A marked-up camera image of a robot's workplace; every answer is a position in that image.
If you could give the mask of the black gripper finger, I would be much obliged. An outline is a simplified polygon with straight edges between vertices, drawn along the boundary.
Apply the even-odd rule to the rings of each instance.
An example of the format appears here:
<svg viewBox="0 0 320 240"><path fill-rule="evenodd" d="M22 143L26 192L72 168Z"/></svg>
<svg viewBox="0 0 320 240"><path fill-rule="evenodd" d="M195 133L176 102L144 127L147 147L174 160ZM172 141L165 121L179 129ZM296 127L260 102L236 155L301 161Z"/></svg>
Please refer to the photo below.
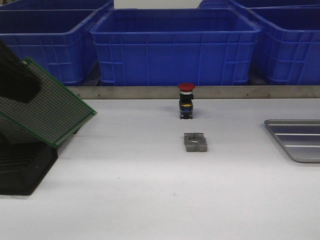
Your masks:
<svg viewBox="0 0 320 240"><path fill-rule="evenodd" d="M11 49L0 42L0 96L29 103L41 90L41 83Z"/></svg>

